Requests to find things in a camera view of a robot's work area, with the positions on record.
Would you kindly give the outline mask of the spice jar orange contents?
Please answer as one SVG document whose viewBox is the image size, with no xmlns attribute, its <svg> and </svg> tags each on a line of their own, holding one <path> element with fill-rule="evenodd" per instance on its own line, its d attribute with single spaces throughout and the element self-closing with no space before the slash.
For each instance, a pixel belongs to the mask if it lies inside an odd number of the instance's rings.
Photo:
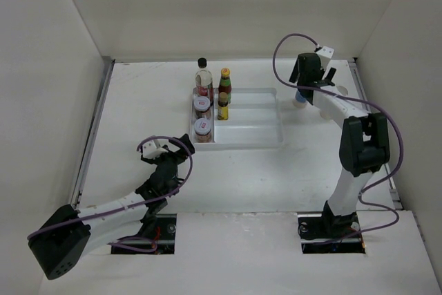
<svg viewBox="0 0 442 295">
<path fill-rule="evenodd" d="M 208 143 L 212 140 L 212 125 L 206 118 L 199 118 L 193 125 L 195 139 L 198 143 Z"/>
</svg>

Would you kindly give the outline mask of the white shaker blue label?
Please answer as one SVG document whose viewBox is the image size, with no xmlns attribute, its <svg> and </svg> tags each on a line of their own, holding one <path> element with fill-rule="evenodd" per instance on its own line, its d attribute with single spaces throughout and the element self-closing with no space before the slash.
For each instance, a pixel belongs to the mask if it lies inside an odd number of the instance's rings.
<svg viewBox="0 0 442 295">
<path fill-rule="evenodd" d="M 307 105 L 307 100 L 301 95 L 299 90 L 296 91 L 295 97 L 293 99 L 293 105 L 296 108 L 305 108 Z"/>
<path fill-rule="evenodd" d="M 348 90 L 344 86 L 335 86 L 340 95 L 348 96 Z M 331 120 L 331 115 L 323 108 L 320 109 L 320 116 L 325 120 Z"/>
</svg>

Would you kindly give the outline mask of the spice jar dark contents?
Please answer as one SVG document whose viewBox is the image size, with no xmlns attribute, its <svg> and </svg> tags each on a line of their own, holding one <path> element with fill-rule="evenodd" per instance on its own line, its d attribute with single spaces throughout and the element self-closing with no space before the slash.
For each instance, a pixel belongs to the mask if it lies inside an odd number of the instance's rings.
<svg viewBox="0 0 442 295">
<path fill-rule="evenodd" d="M 208 97 L 197 96 L 193 100 L 193 109 L 197 120 L 201 118 L 211 119 L 211 103 Z"/>
</svg>

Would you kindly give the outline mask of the small yellow label bottle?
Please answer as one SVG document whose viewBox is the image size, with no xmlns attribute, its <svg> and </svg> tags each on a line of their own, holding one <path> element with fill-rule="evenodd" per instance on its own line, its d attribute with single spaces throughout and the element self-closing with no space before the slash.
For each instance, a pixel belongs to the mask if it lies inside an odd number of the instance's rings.
<svg viewBox="0 0 442 295">
<path fill-rule="evenodd" d="M 218 120 L 228 120 L 229 118 L 229 102 L 228 95 L 225 92 L 218 94 Z"/>
</svg>

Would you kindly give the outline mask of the dark sauce bottle black cap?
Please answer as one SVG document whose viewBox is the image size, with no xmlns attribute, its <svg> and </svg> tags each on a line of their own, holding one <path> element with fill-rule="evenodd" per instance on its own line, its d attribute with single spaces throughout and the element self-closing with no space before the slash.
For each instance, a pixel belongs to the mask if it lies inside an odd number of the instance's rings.
<svg viewBox="0 0 442 295">
<path fill-rule="evenodd" d="M 198 96 L 207 97 L 213 103 L 213 76 L 207 69 L 207 60 L 198 59 L 198 71 L 195 74 L 195 86 Z"/>
</svg>

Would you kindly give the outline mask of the green bottle yellow cap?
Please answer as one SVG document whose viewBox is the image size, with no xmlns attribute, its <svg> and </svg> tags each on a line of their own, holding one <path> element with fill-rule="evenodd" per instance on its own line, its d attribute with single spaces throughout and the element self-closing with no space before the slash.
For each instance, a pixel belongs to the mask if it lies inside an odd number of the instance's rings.
<svg viewBox="0 0 442 295">
<path fill-rule="evenodd" d="M 223 68 L 220 71 L 220 83 L 218 86 L 218 92 L 219 93 L 225 93 L 227 95 L 227 102 L 230 104 L 231 103 L 231 90 L 232 90 L 232 86 L 231 86 L 231 78 L 230 78 L 230 74 L 231 71 L 229 68 Z"/>
</svg>

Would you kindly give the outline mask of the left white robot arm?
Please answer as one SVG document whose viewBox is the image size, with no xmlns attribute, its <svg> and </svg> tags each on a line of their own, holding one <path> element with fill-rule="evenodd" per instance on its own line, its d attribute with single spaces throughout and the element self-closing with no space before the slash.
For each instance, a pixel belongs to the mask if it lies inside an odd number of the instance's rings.
<svg viewBox="0 0 442 295">
<path fill-rule="evenodd" d="M 165 145 L 160 144 L 160 136 L 150 136 L 138 144 L 141 161 L 155 169 L 136 190 L 85 209 L 65 204 L 28 236 L 28 246 L 48 280 L 62 277 L 98 247 L 128 249 L 126 241 L 153 235 L 157 214 L 188 180 L 179 176 L 178 167 L 192 163 L 195 153 L 188 134 L 165 139 Z"/>
</svg>

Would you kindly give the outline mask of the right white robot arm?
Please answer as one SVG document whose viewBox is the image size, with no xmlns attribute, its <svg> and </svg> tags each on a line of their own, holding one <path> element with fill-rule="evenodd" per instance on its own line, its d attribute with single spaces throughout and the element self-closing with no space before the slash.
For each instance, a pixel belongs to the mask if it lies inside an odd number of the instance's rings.
<svg viewBox="0 0 442 295">
<path fill-rule="evenodd" d="M 289 78 L 307 102 L 326 113 L 341 129 L 338 184 L 326 201 L 320 230 L 337 236 L 356 221 L 358 195 L 372 176 L 390 160 L 387 117 L 370 113 L 358 100 L 344 96 L 332 82 L 336 70 L 328 73 L 317 53 L 301 53 Z"/>
</svg>

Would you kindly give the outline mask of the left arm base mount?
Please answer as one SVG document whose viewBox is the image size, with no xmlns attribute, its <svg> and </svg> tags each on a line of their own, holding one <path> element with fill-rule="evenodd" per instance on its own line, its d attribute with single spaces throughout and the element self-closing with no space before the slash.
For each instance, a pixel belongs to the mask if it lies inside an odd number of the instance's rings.
<svg viewBox="0 0 442 295">
<path fill-rule="evenodd" d="M 177 231 L 176 214 L 160 214 L 149 217 L 141 229 L 126 240 L 118 240 L 112 246 L 112 255 L 171 255 L 175 253 Z"/>
</svg>

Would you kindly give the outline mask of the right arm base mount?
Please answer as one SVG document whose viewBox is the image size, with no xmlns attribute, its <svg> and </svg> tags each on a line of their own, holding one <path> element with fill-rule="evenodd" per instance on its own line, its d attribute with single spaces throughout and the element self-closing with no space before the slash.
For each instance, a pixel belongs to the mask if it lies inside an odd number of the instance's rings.
<svg viewBox="0 0 442 295">
<path fill-rule="evenodd" d="M 344 218 L 298 216 L 298 235 L 304 254 L 364 254 L 363 238 L 355 234 L 359 230 L 356 213 Z"/>
</svg>

